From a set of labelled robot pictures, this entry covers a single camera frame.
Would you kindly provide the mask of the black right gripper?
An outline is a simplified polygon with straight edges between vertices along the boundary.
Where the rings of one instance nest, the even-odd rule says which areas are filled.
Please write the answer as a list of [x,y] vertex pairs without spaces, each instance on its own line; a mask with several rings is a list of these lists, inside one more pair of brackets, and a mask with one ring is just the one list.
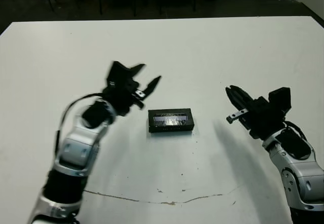
[[239,122],[254,139],[265,140],[284,128],[285,114],[264,97],[253,99],[242,88],[230,85],[225,89],[232,105],[238,110],[247,110],[238,117]]

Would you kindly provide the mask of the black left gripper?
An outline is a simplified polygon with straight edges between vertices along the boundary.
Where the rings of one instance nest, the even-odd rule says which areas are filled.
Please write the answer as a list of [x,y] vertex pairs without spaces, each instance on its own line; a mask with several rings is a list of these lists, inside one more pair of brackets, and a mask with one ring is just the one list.
[[[130,68],[131,78],[135,77],[146,65],[141,63]],[[115,109],[117,115],[126,116],[132,105],[137,105],[141,110],[144,108],[145,100],[151,95],[157,87],[161,76],[154,78],[142,91],[142,99],[136,94],[139,83],[133,80],[127,80],[125,83],[109,81],[107,87],[102,91],[103,98],[109,102]]]

